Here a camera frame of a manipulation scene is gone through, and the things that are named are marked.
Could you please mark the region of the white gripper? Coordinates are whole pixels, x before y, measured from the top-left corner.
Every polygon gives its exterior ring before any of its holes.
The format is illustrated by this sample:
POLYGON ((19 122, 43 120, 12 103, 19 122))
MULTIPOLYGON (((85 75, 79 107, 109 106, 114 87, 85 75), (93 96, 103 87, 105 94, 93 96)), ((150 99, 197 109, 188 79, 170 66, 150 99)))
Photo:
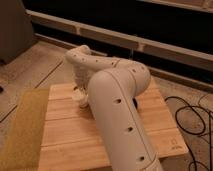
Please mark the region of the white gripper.
POLYGON ((91 71, 80 65, 74 66, 74 79, 78 87, 86 88, 91 77, 91 71))

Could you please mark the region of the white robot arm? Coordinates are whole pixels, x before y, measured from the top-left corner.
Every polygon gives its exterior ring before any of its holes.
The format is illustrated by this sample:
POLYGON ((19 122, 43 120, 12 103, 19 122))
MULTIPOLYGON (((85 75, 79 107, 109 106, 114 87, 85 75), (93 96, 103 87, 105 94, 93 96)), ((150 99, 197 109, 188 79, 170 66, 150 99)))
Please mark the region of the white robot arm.
POLYGON ((142 63, 95 56, 82 45, 66 53, 75 82, 90 106, 113 171, 163 171, 146 134, 134 99, 149 86, 142 63))

